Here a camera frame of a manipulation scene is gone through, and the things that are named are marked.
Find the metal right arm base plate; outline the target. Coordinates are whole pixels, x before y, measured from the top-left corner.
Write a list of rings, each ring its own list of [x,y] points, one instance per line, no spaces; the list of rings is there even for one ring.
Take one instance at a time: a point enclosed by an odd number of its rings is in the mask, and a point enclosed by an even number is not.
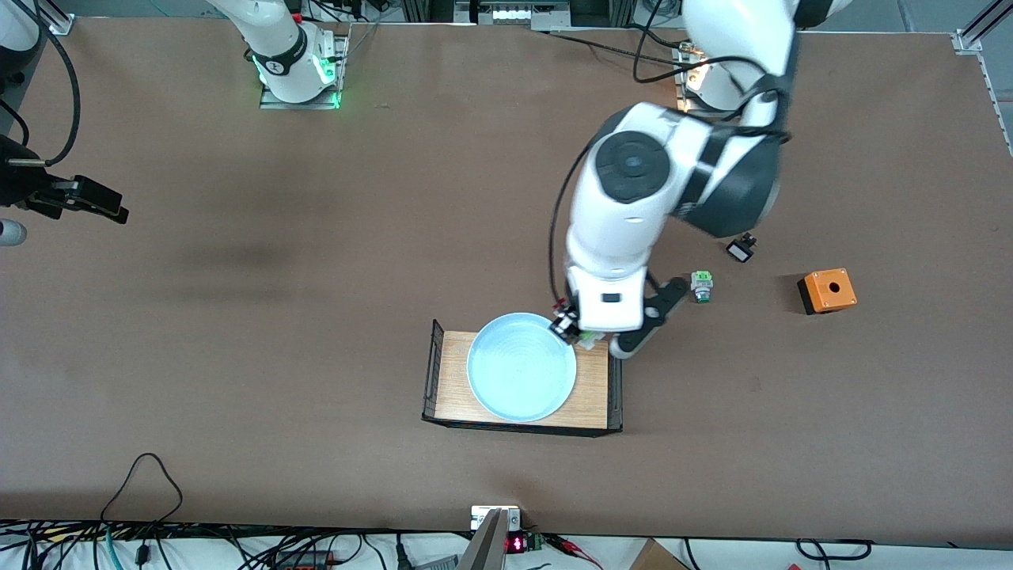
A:
[[[343,103],[348,38],[318,30],[307,54],[283,77],[267,78],[258,68],[262,109],[339,109]]]

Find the white green contact block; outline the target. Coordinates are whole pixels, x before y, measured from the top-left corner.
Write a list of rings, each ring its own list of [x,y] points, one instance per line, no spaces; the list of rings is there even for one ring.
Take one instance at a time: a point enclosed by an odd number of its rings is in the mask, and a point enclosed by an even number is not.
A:
[[[567,298],[564,298],[564,297],[560,297],[560,299],[558,299],[557,302],[554,303],[553,308],[554,307],[572,307],[573,310],[575,311],[575,322],[579,326],[579,312],[578,312],[578,307],[576,307],[576,305],[573,302],[571,302],[571,300],[569,300]],[[555,336],[557,336],[557,338],[560,338],[562,340],[562,331],[561,331],[561,329],[553,329],[552,328],[552,324],[550,324],[549,328],[550,328],[550,331],[553,332]],[[604,336],[605,336],[605,334],[603,332],[586,331],[585,329],[580,329],[580,331],[582,331],[582,339],[580,339],[579,343],[577,343],[575,345],[571,345],[571,346],[578,346],[578,347],[581,347],[583,350],[587,350],[587,351],[593,350],[594,349],[594,345],[596,345],[596,343],[599,340],[604,339]]]

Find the white power strip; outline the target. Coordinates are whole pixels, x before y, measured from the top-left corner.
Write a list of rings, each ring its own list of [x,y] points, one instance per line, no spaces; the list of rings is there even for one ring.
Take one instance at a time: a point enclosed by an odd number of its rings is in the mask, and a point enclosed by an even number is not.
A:
[[[453,23],[513,25],[532,30],[571,26],[568,0],[453,0]]]

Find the aluminium frame profile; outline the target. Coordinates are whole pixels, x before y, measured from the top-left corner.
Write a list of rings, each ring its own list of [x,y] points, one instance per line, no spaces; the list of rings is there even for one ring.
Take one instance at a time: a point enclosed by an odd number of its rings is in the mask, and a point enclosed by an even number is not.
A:
[[[47,22],[48,29],[55,36],[68,36],[71,32],[75,14],[65,11],[59,0],[26,0],[30,7]]]
[[[991,32],[995,32],[1010,16],[1013,16],[1013,0],[990,0],[969,23],[956,30],[952,36],[955,53],[959,55],[980,53],[981,42]]]

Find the light blue plate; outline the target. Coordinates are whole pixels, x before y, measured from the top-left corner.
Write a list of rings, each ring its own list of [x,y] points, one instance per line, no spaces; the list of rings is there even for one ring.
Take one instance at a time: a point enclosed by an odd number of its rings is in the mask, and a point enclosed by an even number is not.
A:
[[[543,420],[560,410],[578,378],[571,345],[534,313],[509,313],[489,321],[472,340],[468,385],[478,403],[514,424]]]

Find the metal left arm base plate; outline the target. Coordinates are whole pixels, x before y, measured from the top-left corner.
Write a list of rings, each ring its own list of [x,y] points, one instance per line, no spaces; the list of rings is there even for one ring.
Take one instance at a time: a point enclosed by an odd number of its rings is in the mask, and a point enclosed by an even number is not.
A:
[[[689,40],[680,42],[672,50],[673,68],[691,67],[704,60],[704,53]],[[703,97],[703,87],[709,65],[695,67],[689,71],[681,72],[676,79],[677,97],[679,102],[677,108],[690,113],[717,113],[719,110],[712,107]]]

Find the orange button enclosure box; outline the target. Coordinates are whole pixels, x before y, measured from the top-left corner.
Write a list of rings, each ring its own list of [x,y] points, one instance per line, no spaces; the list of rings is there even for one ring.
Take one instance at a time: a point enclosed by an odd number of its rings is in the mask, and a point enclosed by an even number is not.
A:
[[[839,313],[858,302],[844,268],[808,273],[797,281],[797,289],[807,315]]]

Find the brown cardboard piece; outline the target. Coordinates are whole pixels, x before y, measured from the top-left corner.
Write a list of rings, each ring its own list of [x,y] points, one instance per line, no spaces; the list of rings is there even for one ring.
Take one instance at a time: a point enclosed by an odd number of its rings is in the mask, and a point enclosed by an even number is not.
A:
[[[677,558],[661,542],[648,538],[637,553],[629,570],[692,570]]]

